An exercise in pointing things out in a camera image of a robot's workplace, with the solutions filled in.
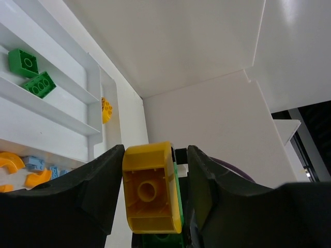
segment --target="green lego brick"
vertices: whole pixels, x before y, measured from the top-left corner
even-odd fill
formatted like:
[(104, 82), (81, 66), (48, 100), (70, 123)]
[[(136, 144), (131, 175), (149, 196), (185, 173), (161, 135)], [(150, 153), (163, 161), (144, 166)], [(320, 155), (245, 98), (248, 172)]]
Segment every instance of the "green lego brick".
[(33, 78), (39, 74), (37, 58), (21, 49), (15, 49), (8, 53), (9, 69), (20, 76)]
[(181, 234), (143, 234), (143, 248), (185, 248)]
[(179, 203), (179, 214), (180, 214), (180, 222), (182, 226), (184, 224), (184, 215), (183, 215), (183, 206), (182, 206), (182, 197), (180, 196), (180, 187), (179, 187), (179, 179), (178, 179), (178, 167), (177, 163), (174, 162), (174, 171), (175, 171), (175, 179), (177, 185), (177, 195), (178, 195), (178, 203)]
[(51, 77), (48, 75), (47, 72), (43, 72), (39, 76), (36, 76), (33, 79), (25, 82), (22, 87), (32, 94), (44, 98), (47, 96), (53, 89), (56, 88)]

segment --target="yellow lego brick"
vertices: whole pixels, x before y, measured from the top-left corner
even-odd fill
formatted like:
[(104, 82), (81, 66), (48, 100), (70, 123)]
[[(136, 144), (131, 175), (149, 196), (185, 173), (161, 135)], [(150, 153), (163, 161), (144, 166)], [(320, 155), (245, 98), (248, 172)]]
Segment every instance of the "yellow lego brick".
[(128, 224), (135, 234), (180, 234), (180, 220), (170, 142), (129, 147), (123, 183)]

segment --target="orange curved block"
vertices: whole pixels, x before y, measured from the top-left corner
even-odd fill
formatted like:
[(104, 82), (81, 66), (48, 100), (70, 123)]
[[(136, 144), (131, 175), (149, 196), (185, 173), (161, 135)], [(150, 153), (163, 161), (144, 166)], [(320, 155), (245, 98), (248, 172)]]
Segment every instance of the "orange curved block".
[(44, 182), (48, 182), (51, 179), (52, 171), (45, 169), (43, 172), (31, 173), (26, 176), (25, 186), (27, 188), (33, 188)]
[(9, 173), (16, 173), (19, 169), (24, 168), (25, 165), (21, 158), (11, 152), (0, 153), (0, 167), (7, 167)]
[(13, 191), (14, 186), (11, 184), (4, 184), (0, 186), (0, 192), (1, 193), (5, 193), (5, 192), (9, 192), (9, 191)]

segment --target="blue block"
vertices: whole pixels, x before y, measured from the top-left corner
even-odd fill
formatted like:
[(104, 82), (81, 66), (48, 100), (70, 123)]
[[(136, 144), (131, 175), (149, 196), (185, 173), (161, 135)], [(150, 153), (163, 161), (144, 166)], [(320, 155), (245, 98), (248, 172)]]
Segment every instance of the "blue block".
[(57, 173), (57, 167), (56, 166), (51, 166), (50, 170), (52, 171), (52, 177), (51, 180), (55, 179), (58, 177), (58, 173)]
[(34, 156), (28, 156), (24, 157), (23, 162), (25, 166), (31, 170), (31, 171), (43, 171), (45, 168), (45, 161), (43, 159), (34, 157)]
[(60, 176), (63, 176), (64, 174), (67, 174), (68, 172), (69, 172), (69, 170), (63, 169), (62, 171), (60, 171)]

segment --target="yellow toy piece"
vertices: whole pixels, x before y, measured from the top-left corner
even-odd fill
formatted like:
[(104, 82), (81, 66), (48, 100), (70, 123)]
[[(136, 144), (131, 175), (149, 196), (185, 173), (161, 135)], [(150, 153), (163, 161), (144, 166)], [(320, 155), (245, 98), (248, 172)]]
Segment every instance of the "yellow toy piece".
[(19, 169), (24, 168), (25, 165), (21, 158), (11, 152), (0, 153), (0, 167), (7, 167), (9, 173), (16, 173)]
[(101, 98), (101, 105), (102, 105), (102, 124), (105, 124), (112, 117), (113, 107), (104, 97)]
[(1, 193), (10, 192), (10, 191), (13, 191), (13, 189), (14, 189), (14, 186), (11, 184), (0, 185)]
[(33, 188), (44, 182), (48, 182), (51, 179), (52, 171), (45, 169), (43, 172), (32, 173), (26, 176), (25, 186), (27, 188)]
[(126, 215), (135, 234), (180, 234), (170, 142), (129, 147), (123, 157)]

